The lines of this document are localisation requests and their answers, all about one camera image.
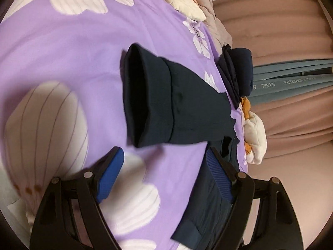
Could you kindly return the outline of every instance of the pink curtain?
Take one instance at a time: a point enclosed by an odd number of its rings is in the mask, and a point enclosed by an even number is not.
[[[333,35],[317,0],[216,0],[233,48],[252,51],[254,66],[333,58]]]
[[[263,121],[272,158],[333,140],[333,86],[259,104],[251,111]]]

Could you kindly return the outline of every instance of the orange cloth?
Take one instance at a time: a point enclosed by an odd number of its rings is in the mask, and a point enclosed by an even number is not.
[[[247,120],[247,119],[249,119],[249,111],[251,109],[251,103],[247,99],[247,97],[241,98],[241,103],[242,103],[242,107],[243,107],[244,118],[245,118],[245,120]]]
[[[242,104],[242,108],[243,108],[244,119],[245,120],[249,119],[249,111],[251,109],[250,101],[247,99],[247,97],[242,97],[241,104]],[[244,145],[245,145],[246,155],[249,155],[252,150],[252,147],[247,142],[244,142]]]
[[[247,142],[244,142],[244,145],[245,145],[246,155],[249,155],[251,153],[252,147]]]

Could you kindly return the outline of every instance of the metal rivet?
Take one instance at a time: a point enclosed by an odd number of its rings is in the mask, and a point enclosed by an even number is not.
[[[88,178],[91,178],[91,177],[93,176],[93,173],[90,172],[90,171],[88,171],[88,172],[84,173],[83,176],[84,176],[86,179],[88,179]]]
[[[237,173],[237,176],[238,176],[239,178],[241,178],[241,179],[244,179],[244,178],[247,177],[247,174],[244,173],[244,172],[238,172],[238,173]]]
[[[53,184],[57,184],[57,183],[59,182],[59,178],[53,178],[53,179],[51,180],[51,182],[52,182]]]
[[[280,180],[276,177],[272,177],[272,182],[275,183],[275,184],[279,184]]]

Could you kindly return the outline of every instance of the folded navy cloth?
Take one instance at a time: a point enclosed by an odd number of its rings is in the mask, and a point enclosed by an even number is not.
[[[237,138],[226,93],[138,44],[132,44],[125,56],[124,110],[135,147]]]
[[[253,62],[252,53],[246,48],[235,48],[228,50],[234,64],[239,95],[248,97],[253,89]]]
[[[240,102],[239,87],[234,64],[226,47],[223,47],[223,54],[219,57],[216,66],[219,70],[224,86],[230,96],[232,104],[234,108],[237,109]]]
[[[230,183],[218,165],[216,158],[205,155],[188,206],[171,237],[189,249],[212,249],[229,217]]]

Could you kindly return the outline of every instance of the white pillow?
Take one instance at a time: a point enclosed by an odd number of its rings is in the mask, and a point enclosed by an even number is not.
[[[174,9],[183,13],[194,21],[204,21],[206,16],[204,12],[193,0],[165,0],[172,5]]]
[[[266,132],[260,117],[251,111],[244,124],[244,140],[252,147],[246,161],[249,164],[261,164],[267,150]]]

